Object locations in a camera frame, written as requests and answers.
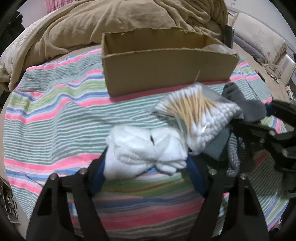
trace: mattress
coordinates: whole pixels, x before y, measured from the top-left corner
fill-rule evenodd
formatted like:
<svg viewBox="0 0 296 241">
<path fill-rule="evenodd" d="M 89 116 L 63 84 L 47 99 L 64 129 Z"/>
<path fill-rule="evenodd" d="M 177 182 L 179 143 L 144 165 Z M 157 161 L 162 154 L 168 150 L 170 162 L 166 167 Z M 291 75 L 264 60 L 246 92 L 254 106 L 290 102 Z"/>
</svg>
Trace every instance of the mattress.
<svg viewBox="0 0 296 241">
<path fill-rule="evenodd" d="M 112 99 L 102 70 L 101 49 L 66 56 L 27 69 L 12 92 L 4 122 L 4 163 L 8 180 L 20 206 L 30 217 L 42 186 L 55 172 L 71 175 L 88 167 L 106 147 L 105 138 L 116 124 L 142 128 L 174 125 L 147 110 L 176 86 L 144 91 Z M 247 99 L 271 101 L 267 85 L 241 57 L 231 76 Z M 225 82 L 208 86 L 222 93 Z M 285 132 L 281 120 L 262 121 Z M 254 156 L 256 168 L 250 181 L 269 228 L 283 213 L 288 199 L 282 174 L 266 151 Z M 73 202 L 69 209 L 76 232 L 79 222 Z M 214 234 L 223 225 L 228 195 L 224 195 Z M 173 175 L 151 169 L 134 179 L 106 181 L 93 198 L 102 224 L 112 240 L 183 240 L 201 208 L 186 171 Z"/>
</svg>

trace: bag of cotton swabs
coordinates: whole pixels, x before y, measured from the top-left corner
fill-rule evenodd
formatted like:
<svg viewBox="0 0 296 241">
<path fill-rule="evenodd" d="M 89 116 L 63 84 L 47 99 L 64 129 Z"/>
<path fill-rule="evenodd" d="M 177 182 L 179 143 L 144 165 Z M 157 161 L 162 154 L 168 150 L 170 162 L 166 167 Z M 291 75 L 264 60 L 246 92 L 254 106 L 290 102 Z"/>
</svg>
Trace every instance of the bag of cotton swabs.
<svg viewBox="0 0 296 241">
<path fill-rule="evenodd" d="M 200 154 L 207 143 L 241 112 L 237 104 L 200 83 L 169 93 L 152 111 L 177 119 L 194 155 Z"/>
</svg>

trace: metal bolt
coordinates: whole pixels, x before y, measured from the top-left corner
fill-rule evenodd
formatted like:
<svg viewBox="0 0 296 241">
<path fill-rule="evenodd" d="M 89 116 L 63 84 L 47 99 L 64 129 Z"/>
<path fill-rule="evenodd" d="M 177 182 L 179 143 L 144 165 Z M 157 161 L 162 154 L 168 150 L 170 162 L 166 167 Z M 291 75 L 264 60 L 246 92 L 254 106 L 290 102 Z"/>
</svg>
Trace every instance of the metal bolt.
<svg viewBox="0 0 296 241">
<path fill-rule="evenodd" d="M 271 136 L 275 136 L 275 135 L 276 135 L 275 131 L 269 131 L 269 134 L 270 134 Z"/>
<path fill-rule="evenodd" d="M 240 179 L 245 180 L 247 178 L 247 175 L 242 173 L 241 175 L 239 175 Z"/>
<path fill-rule="evenodd" d="M 215 176 L 217 174 L 217 170 L 212 168 L 209 170 L 209 174 L 211 174 L 212 176 Z"/>
<path fill-rule="evenodd" d="M 52 174 L 49 176 L 49 178 L 50 178 L 51 180 L 54 180 L 54 179 L 57 178 L 57 174 L 52 173 Z"/>
<path fill-rule="evenodd" d="M 87 173 L 87 168 L 81 168 L 81 169 L 79 170 L 79 173 L 80 173 L 81 175 L 86 174 L 86 173 Z"/>
<path fill-rule="evenodd" d="M 282 151 L 281 151 L 281 153 L 283 154 L 283 156 L 284 157 L 288 157 L 288 151 L 286 150 L 286 149 L 283 149 Z"/>
</svg>

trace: brown blanket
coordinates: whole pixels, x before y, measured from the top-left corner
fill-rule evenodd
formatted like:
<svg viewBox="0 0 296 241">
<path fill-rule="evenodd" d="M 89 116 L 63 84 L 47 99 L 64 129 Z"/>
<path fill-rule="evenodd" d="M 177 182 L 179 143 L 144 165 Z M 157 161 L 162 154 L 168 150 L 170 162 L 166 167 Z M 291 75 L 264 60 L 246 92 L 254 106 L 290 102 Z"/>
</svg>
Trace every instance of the brown blanket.
<svg viewBox="0 0 296 241">
<path fill-rule="evenodd" d="M 9 82 L 12 91 L 26 68 L 81 45 L 100 44 L 103 32 L 176 26 L 222 40 L 227 21 L 224 0 L 76 1 L 46 17 L 21 39 L 17 56 L 2 66 L 0 62 L 0 82 Z"/>
</svg>

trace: wall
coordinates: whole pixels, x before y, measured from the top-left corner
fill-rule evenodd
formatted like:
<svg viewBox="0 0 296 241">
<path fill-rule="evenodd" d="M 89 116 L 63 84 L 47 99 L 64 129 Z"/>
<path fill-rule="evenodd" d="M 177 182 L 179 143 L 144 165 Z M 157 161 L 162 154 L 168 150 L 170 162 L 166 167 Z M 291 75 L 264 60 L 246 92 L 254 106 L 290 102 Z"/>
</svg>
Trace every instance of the wall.
<svg viewBox="0 0 296 241">
<path fill-rule="evenodd" d="M 45 0 L 27 0 L 18 11 L 22 14 L 22 24 L 25 28 L 47 15 Z"/>
<path fill-rule="evenodd" d="M 269 0 L 225 0 L 229 9 L 244 12 L 265 23 L 269 28 L 281 35 L 289 47 L 296 52 L 296 37 L 290 26 Z"/>
</svg>

